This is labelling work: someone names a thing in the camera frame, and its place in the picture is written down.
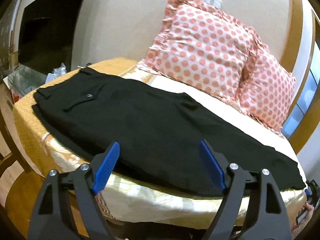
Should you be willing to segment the person right hand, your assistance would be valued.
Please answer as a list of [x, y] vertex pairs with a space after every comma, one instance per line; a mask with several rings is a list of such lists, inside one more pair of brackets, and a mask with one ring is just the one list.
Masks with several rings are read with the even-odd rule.
[[305, 215], [305, 219], [311, 219], [314, 212], [314, 206], [312, 204], [309, 204], [308, 202], [305, 202], [301, 211], [302, 212], [307, 211]]

